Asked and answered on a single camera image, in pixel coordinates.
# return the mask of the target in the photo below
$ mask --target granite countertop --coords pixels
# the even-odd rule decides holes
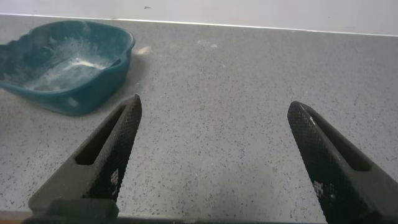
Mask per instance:
[[[0,16],[0,43],[62,19]],[[43,110],[0,90],[0,214],[27,201],[123,99],[143,115],[121,215],[325,222],[287,121],[322,114],[398,180],[398,38],[99,21],[137,39],[124,86],[92,114]]]

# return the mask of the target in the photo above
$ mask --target teal plastic bowl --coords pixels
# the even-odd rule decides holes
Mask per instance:
[[[126,79],[134,36],[95,22],[63,21],[0,45],[0,87],[68,115],[102,105]]]

